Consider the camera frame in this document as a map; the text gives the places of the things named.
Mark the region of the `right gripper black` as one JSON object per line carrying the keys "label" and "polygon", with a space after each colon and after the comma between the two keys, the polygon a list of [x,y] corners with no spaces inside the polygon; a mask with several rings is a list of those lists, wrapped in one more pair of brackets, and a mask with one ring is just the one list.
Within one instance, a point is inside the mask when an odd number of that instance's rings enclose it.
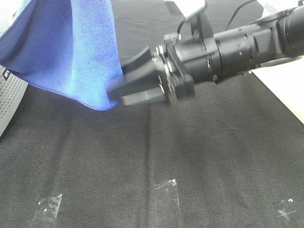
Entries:
{"label": "right gripper black", "polygon": [[[217,83],[222,73],[219,49],[214,37],[202,39],[192,36],[182,40],[178,33],[166,34],[163,44],[156,52],[145,47],[140,53],[122,63],[126,76],[132,71],[147,65],[150,75],[128,78],[108,88],[108,98],[119,101],[124,106],[162,103],[168,101],[168,92],[178,100],[195,96],[195,84],[202,82]],[[166,69],[166,79],[153,76],[156,62],[161,58]]]}

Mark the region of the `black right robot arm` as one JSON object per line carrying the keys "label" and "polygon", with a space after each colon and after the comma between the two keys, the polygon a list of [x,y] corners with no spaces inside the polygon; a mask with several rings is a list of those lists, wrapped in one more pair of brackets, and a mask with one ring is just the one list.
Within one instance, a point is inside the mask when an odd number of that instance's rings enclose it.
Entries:
{"label": "black right robot arm", "polygon": [[145,48],[122,65],[124,79],[107,95],[123,105],[195,96],[201,82],[218,83],[257,68],[272,67],[304,54],[304,8],[286,9],[250,25],[214,33],[203,12],[191,20],[191,37],[166,34],[155,52]]}

